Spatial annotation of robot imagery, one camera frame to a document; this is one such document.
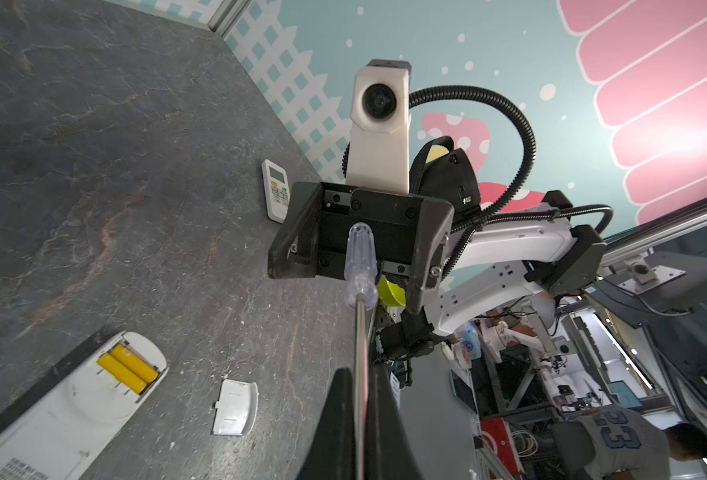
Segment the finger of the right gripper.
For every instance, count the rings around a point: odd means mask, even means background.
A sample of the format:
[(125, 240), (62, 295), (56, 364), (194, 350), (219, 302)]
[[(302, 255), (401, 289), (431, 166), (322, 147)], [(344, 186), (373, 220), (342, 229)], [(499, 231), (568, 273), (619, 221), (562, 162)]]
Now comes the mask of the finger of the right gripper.
[(268, 250), (272, 279), (314, 278), (318, 271), (323, 185), (296, 182), (291, 194), (287, 216)]
[(413, 199), (419, 200), (419, 215), (405, 299), (407, 311), (419, 314), (425, 304), (439, 298), (443, 256), (447, 250), (455, 209), (447, 200), (439, 198), (413, 196)]

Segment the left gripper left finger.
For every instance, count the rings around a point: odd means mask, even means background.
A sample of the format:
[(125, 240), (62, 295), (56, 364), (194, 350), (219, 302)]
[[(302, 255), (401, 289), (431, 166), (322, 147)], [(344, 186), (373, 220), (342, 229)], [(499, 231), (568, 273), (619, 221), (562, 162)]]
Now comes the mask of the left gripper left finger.
[(355, 478), (354, 382), (349, 368), (335, 372), (311, 448), (297, 480)]

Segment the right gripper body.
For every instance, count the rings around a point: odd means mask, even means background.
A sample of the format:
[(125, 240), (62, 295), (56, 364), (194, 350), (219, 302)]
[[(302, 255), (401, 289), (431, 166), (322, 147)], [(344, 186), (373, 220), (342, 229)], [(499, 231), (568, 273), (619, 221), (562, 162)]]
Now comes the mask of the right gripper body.
[(365, 223), (375, 240), (379, 273), (409, 277), (423, 199), (353, 186), (325, 183), (321, 210), (317, 274), (342, 279), (351, 228)]

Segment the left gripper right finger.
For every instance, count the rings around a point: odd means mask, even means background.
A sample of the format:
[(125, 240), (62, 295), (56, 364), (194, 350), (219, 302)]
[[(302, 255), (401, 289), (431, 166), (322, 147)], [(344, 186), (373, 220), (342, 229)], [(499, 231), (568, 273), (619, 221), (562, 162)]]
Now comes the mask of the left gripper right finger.
[(421, 479), (385, 364), (371, 368), (367, 400), (367, 479)]

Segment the clear handle screwdriver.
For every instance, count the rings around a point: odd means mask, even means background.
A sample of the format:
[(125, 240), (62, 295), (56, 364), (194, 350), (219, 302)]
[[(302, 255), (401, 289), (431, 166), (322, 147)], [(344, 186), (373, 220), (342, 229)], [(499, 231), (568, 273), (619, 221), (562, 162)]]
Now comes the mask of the clear handle screwdriver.
[(377, 306), (377, 254), (369, 225), (359, 222), (349, 231), (343, 300), (355, 317), (355, 362), (353, 362), (353, 437), (355, 479), (365, 478), (365, 428), (369, 399), (369, 312)]

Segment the white battery cover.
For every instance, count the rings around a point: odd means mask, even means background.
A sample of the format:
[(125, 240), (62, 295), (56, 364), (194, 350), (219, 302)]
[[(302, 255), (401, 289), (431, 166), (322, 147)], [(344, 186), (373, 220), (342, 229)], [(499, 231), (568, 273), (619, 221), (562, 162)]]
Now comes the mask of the white battery cover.
[(215, 436), (248, 435), (255, 425), (258, 406), (259, 388), (255, 382), (224, 379), (214, 404), (212, 433)]

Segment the yellow battery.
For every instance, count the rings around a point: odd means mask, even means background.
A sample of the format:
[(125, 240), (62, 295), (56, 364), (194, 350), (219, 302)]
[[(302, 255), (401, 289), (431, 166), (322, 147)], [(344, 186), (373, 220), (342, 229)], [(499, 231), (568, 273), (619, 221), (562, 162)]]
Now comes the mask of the yellow battery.
[(157, 370), (155, 370), (152, 366), (149, 366), (149, 364), (147, 364), (141, 357), (137, 356), (126, 346), (115, 346), (110, 351), (110, 355), (147, 384), (155, 382), (159, 377), (159, 372), (157, 372)]
[(117, 379), (121, 384), (127, 386), (127, 388), (135, 394), (142, 394), (148, 387), (145, 380), (134, 372), (131, 372), (127, 366), (121, 364), (119, 360), (110, 354), (106, 353), (102, 355), (98, 359), (97, 364), (99, 364), (103, 370), (109, 372), (109, 374), (111, 374), (111, 376)]

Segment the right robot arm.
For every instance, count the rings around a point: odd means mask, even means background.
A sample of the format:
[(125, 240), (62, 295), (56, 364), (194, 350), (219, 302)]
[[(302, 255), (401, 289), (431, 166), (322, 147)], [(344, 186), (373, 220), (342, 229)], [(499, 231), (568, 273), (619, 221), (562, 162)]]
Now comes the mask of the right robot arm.
[(349, 179), (345, 184), (298, 182), (287, 217), (268, 253), (274, 279), (346, 282), (345, 298), (377, 303), (377, 282), (405, 291), (397, 323), (375, 334), (377, 358), (405, 361), (428, 354), (467, 320), (539, 292), (565, 295), (586, 286), (605, 254), (601, 230), (613, 217), (605, 205), (575, 207), (559, 191), (534, 210), (507, 212), (535, 163), (535, 134), (503, 95), (475, 86), (437, 86), (406, 96), (377, 82), (363, 94), (363, 114), (377, 123), (429, 102), (465, 100), (507, 117), (523, 143), (513, 181), (481, 205), (471, 162), (447, 136), (445, 154), (421, 152), (405, 174), (407, 191), (393, 193)]

